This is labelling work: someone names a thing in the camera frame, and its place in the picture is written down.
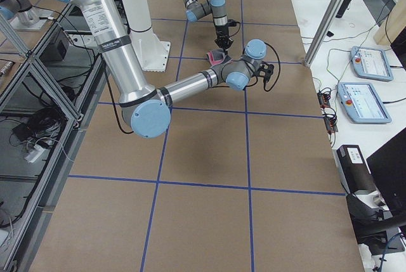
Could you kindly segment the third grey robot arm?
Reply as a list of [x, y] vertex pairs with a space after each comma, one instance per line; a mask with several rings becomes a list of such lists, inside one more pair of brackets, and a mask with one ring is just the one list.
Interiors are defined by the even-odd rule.
[[39, 31], [53, 11], [37, 9], [30, 0], [1, 0], [1, 14], [15, 30]]

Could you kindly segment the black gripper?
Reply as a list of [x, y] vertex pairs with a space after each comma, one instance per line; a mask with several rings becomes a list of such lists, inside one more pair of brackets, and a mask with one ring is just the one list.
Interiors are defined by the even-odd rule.
[[[214, 40], [218, 47], [230, 47], [233, 44], [233, 39], [229, 34], [228, 25], [216, 25], [216, 39]], [[225, 55], [228, 55], [228, 48], [223, 49]]]

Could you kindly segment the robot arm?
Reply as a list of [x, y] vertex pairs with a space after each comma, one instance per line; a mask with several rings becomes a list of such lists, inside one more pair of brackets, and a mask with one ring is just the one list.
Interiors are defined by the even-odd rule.
[[77, 6], [103, 55], [120, 91], [122, 118], [133, 132], [154, 138], [166, 131], [174, 102], [225, 83], [241, 91], [258, 73], [266, 55], [266, 44], [253, 39], [238, 60], [231, 59], [231, 38], [225, 0], [183, 0], [187, 19], [195, 22], [211, 15], [216, 28], [219, 60], [208, 70], [157, 88], [150, 84], [146, 71], [166, 68], [170, 43], [159, 40], [152, 29], [147, 0], [61, 0]]
[[216, 32], [214, 41], [219, 50], [227, 55], [233, 44], [229, 28], [236, 26], [237, 22], [228, 18], [226, 0], [183, 0], [183, 3], [189, 22], [197, 22], [208, 15], [212, 16]]

